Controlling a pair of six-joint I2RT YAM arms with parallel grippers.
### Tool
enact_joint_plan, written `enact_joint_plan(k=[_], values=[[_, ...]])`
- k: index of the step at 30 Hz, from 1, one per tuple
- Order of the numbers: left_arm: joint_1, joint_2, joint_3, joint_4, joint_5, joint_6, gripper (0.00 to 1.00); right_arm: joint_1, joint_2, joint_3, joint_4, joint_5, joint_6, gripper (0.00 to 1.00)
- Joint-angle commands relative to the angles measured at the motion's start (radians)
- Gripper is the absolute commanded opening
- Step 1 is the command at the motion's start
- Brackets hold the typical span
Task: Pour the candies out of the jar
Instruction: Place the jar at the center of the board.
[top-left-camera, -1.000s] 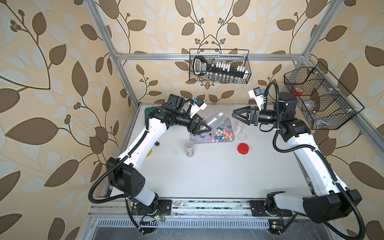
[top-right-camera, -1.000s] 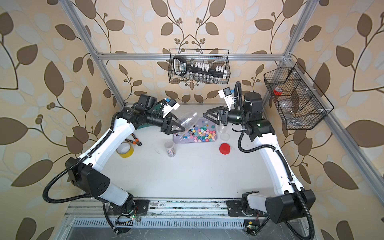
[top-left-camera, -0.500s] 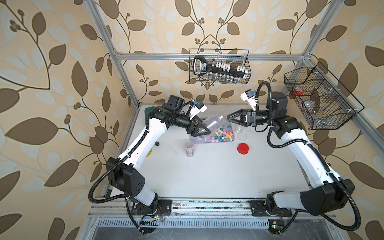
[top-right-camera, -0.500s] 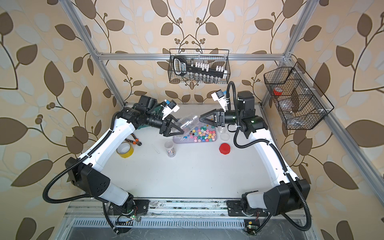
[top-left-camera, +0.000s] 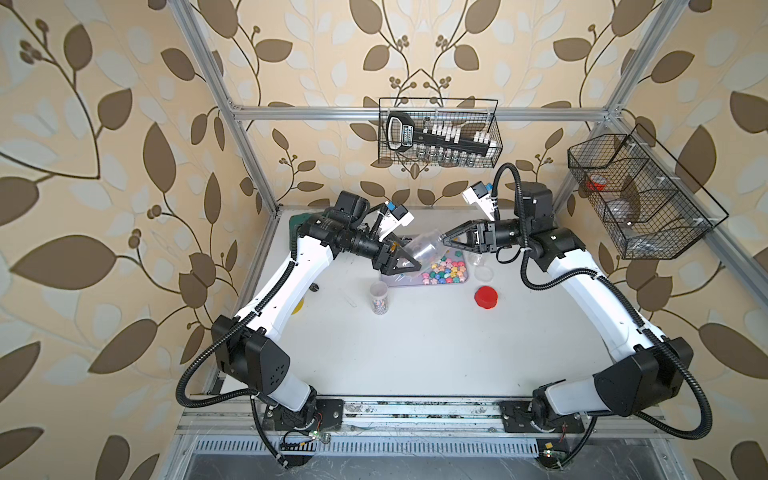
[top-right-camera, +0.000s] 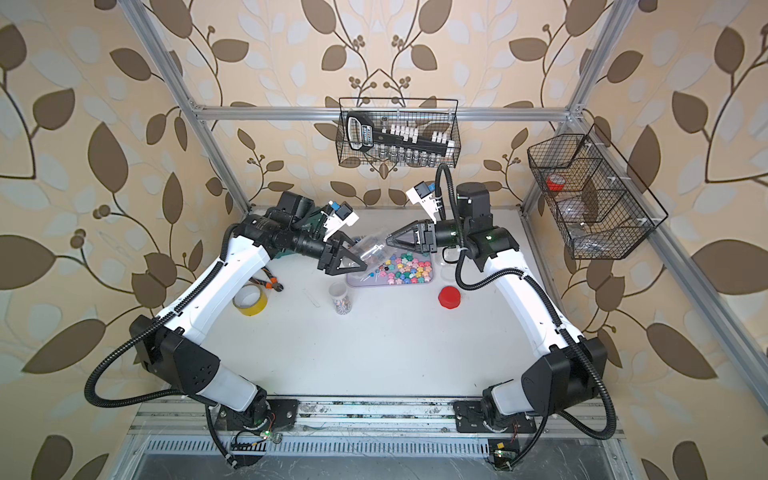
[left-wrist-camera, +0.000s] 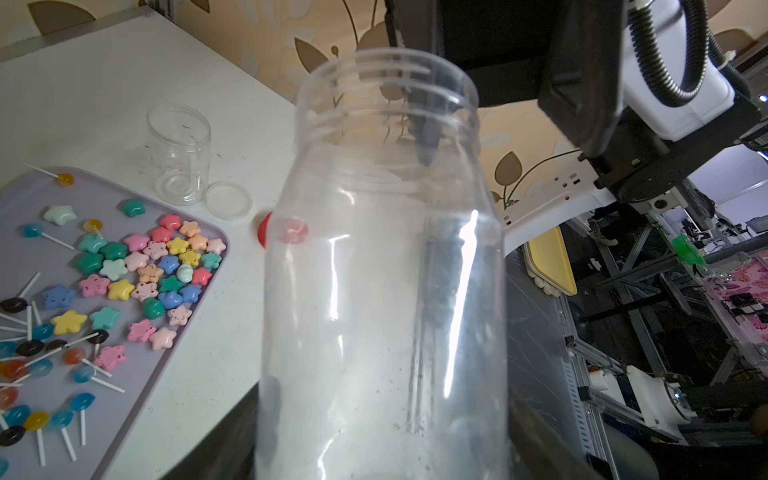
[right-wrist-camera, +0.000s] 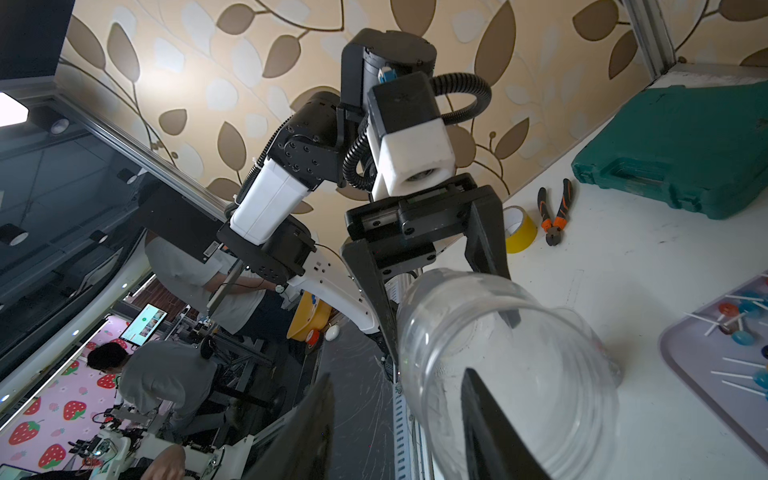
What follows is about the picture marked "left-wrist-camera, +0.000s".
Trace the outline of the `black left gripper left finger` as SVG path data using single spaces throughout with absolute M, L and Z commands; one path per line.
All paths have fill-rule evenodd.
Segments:
M 259 384 L 162 480 L 255 479 L 255 445 Z

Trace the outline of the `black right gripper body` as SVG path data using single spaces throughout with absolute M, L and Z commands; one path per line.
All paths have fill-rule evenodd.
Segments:
M 393 0 L 392 46 L 429 52 L 463 70 L 481 107 L 535 100 L 552 42 L 571 7 L 558 0 Z

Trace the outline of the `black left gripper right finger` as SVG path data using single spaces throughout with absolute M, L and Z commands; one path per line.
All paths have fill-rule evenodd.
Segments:
M 600 478 L 513 389 L 508 390 L 508 434 L 534 479 Z

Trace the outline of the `red lid candy jar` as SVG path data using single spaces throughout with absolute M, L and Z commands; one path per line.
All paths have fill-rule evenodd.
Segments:
M 402 48 L 302 86 L 267 231 L 258 478 L 508 477 L 503 226 L 474 98 Z

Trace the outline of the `red jar lid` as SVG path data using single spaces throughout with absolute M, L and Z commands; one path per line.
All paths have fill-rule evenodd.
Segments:
M 265 214 L 257 227 L 257 240 L 262 248 L 267 247 L 267 231 L 271 216 L 272 212 Z

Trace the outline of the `clear plastic jar lid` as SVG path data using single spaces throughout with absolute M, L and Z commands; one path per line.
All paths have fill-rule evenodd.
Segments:
M 246 217 L 253 206 L 248 191 L 240 184 L 220 180 L 212 183 L 206 192 L 205 204 L 216 218 L 236 221 Z

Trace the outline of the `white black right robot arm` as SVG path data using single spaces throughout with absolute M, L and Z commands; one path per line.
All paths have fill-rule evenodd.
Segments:
M 508 207 L 504 248 L 680 184 L 761 118 L 703 1 L 390 1 L 394 46 L 456 66 L 478 107 L 535 101 L 579 157 Z

